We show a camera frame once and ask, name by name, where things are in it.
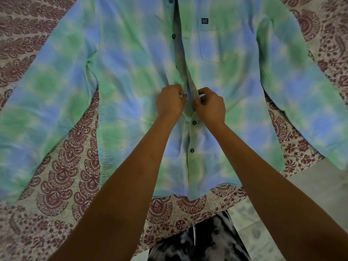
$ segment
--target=floor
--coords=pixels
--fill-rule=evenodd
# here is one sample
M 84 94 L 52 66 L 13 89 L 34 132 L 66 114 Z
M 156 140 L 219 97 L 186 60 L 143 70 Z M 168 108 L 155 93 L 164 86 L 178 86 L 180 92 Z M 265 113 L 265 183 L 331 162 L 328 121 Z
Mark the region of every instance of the floor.
M 340 171 L 324 159 L 288 179 L 348 232 L 348 171 Z M 253 261 L 285 260 L 249 199 L 237 203 L 229 213 Z M 145 251 L 132 261 L 145 261 L 147 256 Z

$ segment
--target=hand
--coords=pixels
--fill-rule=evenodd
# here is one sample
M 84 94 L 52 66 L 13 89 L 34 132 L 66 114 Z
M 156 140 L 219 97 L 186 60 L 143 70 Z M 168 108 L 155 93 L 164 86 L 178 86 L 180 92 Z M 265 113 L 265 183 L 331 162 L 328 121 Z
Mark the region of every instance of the hand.
M 196 113 L 206 127 L 211 131 L 212 126 L 224 124 L 226 109 L 223 98 L 208 87 L 199 89 L 198 93 L 205 95 L 200 99 L 194 99 L 194 105 Z
M 170 118 L 176 123 L 187 102 L 186 96 L 181 95 L 184 95 L 184 89 L 180 84 L 164 87 L 156 100 L 158 117 Z

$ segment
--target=pant leg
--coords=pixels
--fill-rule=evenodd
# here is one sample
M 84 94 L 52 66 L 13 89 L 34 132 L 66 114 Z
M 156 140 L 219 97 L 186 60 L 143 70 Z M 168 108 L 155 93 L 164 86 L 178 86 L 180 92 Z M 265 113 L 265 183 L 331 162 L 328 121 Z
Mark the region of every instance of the pant leg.
M 197 261 L 251 261 L 227 211 L 195 225 Z
M 190 261 L 193 250 L 194 230 L 190 227 L 151 248 L 148 261 Z

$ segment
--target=button-up shirt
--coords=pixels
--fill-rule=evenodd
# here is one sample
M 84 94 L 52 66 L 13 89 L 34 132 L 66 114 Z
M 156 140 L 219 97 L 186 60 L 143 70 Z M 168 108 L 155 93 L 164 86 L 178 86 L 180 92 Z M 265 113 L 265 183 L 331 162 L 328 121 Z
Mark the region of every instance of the button-up shirt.
M 299 25 L 280 0 L 78 0 L 0 115 L 0 197 L 19 197 L 98 86 L 103 185 L 154 123 L 161 89 L 176 83 L 189 101 L 169 137 L 154 197 L 195 199 L 220 184 L 241 185 L 194 112 L 191 99 L 203 87 L 224 97 L 228 127 L 276 170 L 284 158 L 264 90 L 314 148 L 347 165 L 345 105 L 307 57 Z

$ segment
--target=shirt sleeve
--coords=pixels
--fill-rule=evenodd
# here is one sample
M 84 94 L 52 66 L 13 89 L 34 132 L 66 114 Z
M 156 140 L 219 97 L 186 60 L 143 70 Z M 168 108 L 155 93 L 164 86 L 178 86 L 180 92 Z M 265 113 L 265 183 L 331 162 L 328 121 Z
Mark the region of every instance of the shirt sleeve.
M 308 57 L 300 26 L 280 0 L 257 0 L 261 83 L 302 136 L 339 169 L 348 164 L 348 112 Z
M 17 200 L 45 155 L 72 129 L 97 88 L 95 0 L 78 0 L 47 39 L 0 115 L 0 199 Z

